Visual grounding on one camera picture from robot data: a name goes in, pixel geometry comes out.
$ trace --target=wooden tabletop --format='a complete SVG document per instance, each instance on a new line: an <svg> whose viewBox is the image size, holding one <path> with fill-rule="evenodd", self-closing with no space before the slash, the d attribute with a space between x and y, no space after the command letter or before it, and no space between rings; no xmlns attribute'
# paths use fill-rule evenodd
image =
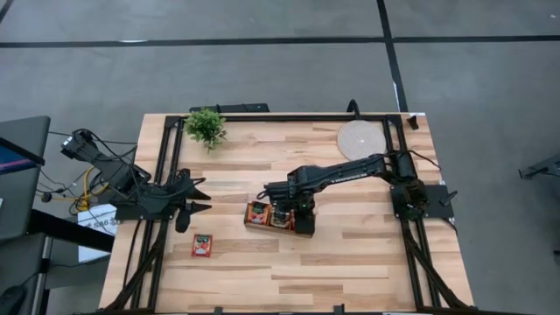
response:
<svg viewBox="0 0 560 315"><path fill-rule="evenodd" d="M146 115L138 140L136 163L152 174L164 119L163 114ZM332 185L316 194L317 229L311 239L243 226L245 206L264 184L286 180L286 174L301 165L347 161L336 144L343 124L226 122L228 141L209 154L183 137L178 168L207 179L199 189L212 196L213 208L195 214L184 234L171 225L156 312L211 312L215 306L225 312L329 312L340 304L349 312L415 309L400 224L393 215L389 185L380 178ZM418 124L418 130L404 124L409 148L437 161L426 117L420 115ZM171 134L166 170L173 139ZM429 162L415 157L415 164L426 184L441 180ZM123 287L135 225L124 222L118 228L100 307ZM441 220L425 220L425 225L434 267L457 296L471 304L455 232ZM136 269L142 231L144 227L130 274ZM194 234L213 235L210 258L191 257ZM419 270L424 303L429 305L425 275ZM148 273L143 282L141 306L147 304L150 277Z"/></svg>

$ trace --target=red snack package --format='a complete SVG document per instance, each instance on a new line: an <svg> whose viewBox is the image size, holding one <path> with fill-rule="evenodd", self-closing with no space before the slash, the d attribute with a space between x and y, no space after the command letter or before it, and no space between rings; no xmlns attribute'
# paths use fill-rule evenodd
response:
<svg viewBox="0 0 560 315"><path fill-rule="evenodd" d="M192 240L191 256L210 257L212 251L212 236L207 234L195 234Z"/></svg>

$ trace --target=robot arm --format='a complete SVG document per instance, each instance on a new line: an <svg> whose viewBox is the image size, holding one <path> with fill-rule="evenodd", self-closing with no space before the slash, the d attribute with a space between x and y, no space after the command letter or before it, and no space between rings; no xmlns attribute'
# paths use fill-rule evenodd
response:
<svg viewBox="0 0 560 315"><path fill-rule="evenodd" d="M151 175L121 157L108 157L97 149L95 135L86 129L78 129L62 144L62 153L69 158L88 162L101 172L101 178L109 183L112 192L109 203L117 208L118 220L168 220L179 209L175 229L185 232L190 215L210 208L207 205L187 203L186 199L210 200L196 189L204 179L193 180L187 169L180 170L164 185L149 183Z"/></svg>
<svg viewBox="0 0 560 315"><path fill-rule="evenodd" d="M393 162L391 170L385 164L385 158L391 158ZM374 154L356 161L328 167L301 166L288 174L287 181L265 185L264 191L259 193L257 198L262 199L269 196L275 213L288 214L293 210L295 232L312 235L315 231L315 216L312 211L315 207L313 195L322 192L330 185L370 176L404 188L406 201L412 214L422 214L427 206L424 183L417 178L412 156L407 151L385 155Z"/></svg>

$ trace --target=monitor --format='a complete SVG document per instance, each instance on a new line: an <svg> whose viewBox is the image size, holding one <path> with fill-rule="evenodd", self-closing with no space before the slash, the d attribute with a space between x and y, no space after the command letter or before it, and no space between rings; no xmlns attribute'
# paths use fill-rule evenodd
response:
<svg viewBox="0 0 560 315"><path fill-rule="evenodd" d="M0 137L0 175L45 165L42 157Z"/></svg>

